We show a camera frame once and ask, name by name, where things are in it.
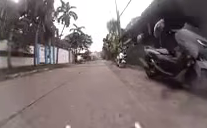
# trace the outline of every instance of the person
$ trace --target person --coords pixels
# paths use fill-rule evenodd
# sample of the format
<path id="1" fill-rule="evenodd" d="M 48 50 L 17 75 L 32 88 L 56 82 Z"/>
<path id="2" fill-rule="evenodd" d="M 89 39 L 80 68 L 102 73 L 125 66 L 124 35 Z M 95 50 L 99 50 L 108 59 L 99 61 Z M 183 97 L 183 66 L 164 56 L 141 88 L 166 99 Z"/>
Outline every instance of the person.
<path id="1" fill-rule="evenodd" d="M 168 22 L 165 19 L 160 19 L 154 26 L 154 37 L 158 39 L 159 48 L 166 48 L 171 54 L 174 53 L 174 48 L 177 43 L 172 34 L 172 21 Z"/>

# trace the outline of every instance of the overcast sky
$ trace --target overcast sky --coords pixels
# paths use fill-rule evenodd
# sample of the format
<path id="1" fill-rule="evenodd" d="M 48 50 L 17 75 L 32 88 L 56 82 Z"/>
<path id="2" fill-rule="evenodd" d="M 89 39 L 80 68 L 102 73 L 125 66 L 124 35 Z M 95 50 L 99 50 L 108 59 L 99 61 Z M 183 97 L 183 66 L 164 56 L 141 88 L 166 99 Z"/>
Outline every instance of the overcast sky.
<path id="1" fill-rule="evenodd" d="M 71 22 L 78 26 L 85 26 L 84 32 L 93 38 L 91 51 L 101 51 L 103 38 L 108 33 L 106 23 L 112 19 L 116 19 L 115 1 L 114 0 L 64 0 L 69 1 L 70 5 L 76 6 L 74 11 L 78 14 L 78 20 Z M 117 0 L 118 9 L 121 13 L 129 0 Z M 121 17 L 121 27 L 125 28 L 130 20 L 141 13 L 149 6 L 152 0 L 132 0 L 126 11 Z M 55 8 L 60 6 L 60 0 L 55 0 Z M 64 35 L 69 33 L 70 28 L 66 28 Z"/>

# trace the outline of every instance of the motorcycle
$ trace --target motorcycle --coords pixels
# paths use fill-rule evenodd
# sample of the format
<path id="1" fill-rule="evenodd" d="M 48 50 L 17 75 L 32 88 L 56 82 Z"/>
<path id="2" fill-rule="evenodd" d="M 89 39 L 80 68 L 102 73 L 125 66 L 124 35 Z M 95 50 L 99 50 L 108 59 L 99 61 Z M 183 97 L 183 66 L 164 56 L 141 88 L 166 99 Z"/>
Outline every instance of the motorcycle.
<path id="1" fill-rule="evenodd" d="M 116 65 L 119 68 L 125 68 L 126 67 L 126 56 L 124 54 L 122 54 L 122 56 L 117 56 L 116 59 Z"/>
<path id="2" fill-rule="evenodd" d="M 147 76 L 175 78 L 189 87 L 201 88 L 207 82 L 202 82 L 207 78 L 207 60 L 203 55 L 207 40 L 185 28 L 174 31 L 174 35 L 179 48 L 176 55 L 165 48 L 144 47 L 143 65 Z"/>

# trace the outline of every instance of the asphalt road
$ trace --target asphalt road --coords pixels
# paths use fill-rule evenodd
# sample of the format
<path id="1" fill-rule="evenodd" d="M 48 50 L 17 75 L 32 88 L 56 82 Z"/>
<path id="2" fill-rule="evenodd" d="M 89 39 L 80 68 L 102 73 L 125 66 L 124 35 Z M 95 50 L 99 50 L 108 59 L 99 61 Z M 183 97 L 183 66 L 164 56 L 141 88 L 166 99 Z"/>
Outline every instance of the asphalt road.
<path id="1" fill-rule="evenodd" d="M 0 83 L 0 128 L 207 128 L 207 100 L 109 62 Z"/>

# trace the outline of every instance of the black scooter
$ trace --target black scooter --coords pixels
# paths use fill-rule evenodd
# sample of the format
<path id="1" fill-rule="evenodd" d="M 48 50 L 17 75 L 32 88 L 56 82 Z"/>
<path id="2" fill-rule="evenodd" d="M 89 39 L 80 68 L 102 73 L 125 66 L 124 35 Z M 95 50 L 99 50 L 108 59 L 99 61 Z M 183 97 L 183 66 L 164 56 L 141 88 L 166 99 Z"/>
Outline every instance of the black scooter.
<path id="1" fill-rule="evenodd" d="M 176 55 L 165 48 L 144 47 L 143 65 L 147 76 L 175 78 L 190 86 L 202 84 L 200 80 L 207 77 L 207 60 L 203 56 L 207 40 L 185 28 L 175 32 L 175 39 L 179 48 Z"/>

